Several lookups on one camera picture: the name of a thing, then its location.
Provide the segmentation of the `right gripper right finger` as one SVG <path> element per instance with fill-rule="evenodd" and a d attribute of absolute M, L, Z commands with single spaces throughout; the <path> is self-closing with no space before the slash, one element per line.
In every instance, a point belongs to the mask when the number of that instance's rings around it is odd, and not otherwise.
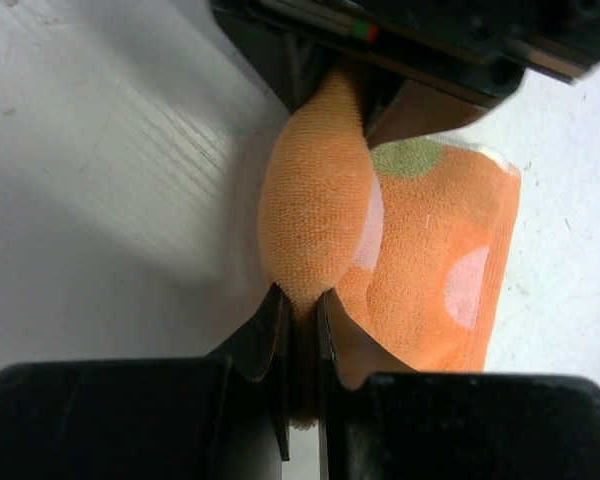
<path fill-rule="evenodd" d="M 324 479 L 600 479 L 600 387 L 574 376 L 418 372 L 317 303 Z"/>

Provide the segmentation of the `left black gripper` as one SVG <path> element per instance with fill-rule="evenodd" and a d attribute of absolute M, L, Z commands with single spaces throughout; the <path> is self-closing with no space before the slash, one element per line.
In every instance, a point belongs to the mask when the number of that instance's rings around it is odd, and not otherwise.
<path fill-rule="evenodd" d="M 216 1 L 212 14 L 293 113 L 337 58 L 370 65 L 370 145 L 467 126 L 533 70 L 570 83 L 600 64 L 600 1 Z"/>

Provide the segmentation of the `orange polka dot towel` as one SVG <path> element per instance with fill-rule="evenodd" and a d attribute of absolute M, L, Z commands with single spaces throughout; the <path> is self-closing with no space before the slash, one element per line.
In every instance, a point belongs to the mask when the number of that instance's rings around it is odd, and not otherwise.
<path fill-rule="evenodd" d="M 492 150 L 431 136 L 370 147 L 366 86 L 346 67 L 326 77 L 279 135 L 260 196 L 261 262 L 293 308 L 298 429 L 318 417 L 328 290 L 410 367 L 481 371 L 518 214 L 520 172 Z"/>

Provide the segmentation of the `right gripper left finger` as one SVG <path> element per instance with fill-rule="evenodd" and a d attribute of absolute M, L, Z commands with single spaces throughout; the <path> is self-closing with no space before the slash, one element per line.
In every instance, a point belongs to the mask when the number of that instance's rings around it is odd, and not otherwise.
<path fill-rule="evenodd" d="M 2 369 L 0 479 L 279 478 L 289 323 L 274 286 L 201 357 Z"/>

